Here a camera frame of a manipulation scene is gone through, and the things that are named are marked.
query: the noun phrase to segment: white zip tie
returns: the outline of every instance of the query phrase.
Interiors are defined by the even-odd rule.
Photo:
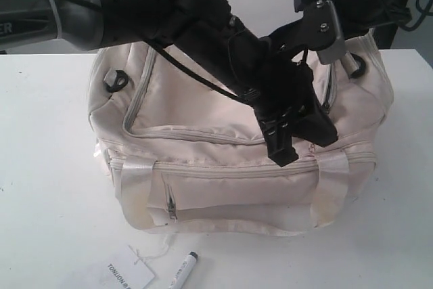
[[[57,8],[57,4],[55,3],[55,0],[48,0],[49,4],[51,5],[51,10],[53,11],[54,19],[55,19],[55,25],[57,26],[57,38],[61,39],[63,35],[62,31],[62,21],[60,20],[59,11]]]

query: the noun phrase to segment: table surface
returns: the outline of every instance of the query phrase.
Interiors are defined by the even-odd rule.
[[[93,158],[87,79],[94,55],[0,55],[2,288],[57,288],[124,245],[158,254],[163,236],[131,228]],[[413,50],[383,52],[395,103],[379,165],[331,226],[296,238],[176,235],[148,263],[166,288],[185,255],[188,288],[431,288],[433,70]]]

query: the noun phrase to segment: white marker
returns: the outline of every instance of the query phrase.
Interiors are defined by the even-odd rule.
[[[195,252],[191,252],[187,255],[187,258],[182,262],[182,265],[175,275],[175,278],[168,286],[168,289],[181,289],[189,274],[191,273],[194,265],[196,265],[198,255]]]

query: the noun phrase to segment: black cap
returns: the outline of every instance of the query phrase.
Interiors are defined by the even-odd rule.
[[[195,259],[198,259],[198,255],[196,252],[191,252],[189,255],[191,255],[192,257],[194,257]]]

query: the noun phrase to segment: bag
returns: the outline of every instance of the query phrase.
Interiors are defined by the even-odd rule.
[[[308,59],[339,140],[320,148],[294,139],[300,158],[284,168],[267,158],[249,106],[195,82],[145,43],[101,50],[89,120],[127,221],[149,232],[274,236],[332,223],[373,172],[373,139],[393,102],[373,37],[346,43],[367,65],[358,79],[340,61],[322,66],[315,53]],[[168,52],[222,87],[176,47]],[[127,85],[108,92],[106,83],[119,74]]]

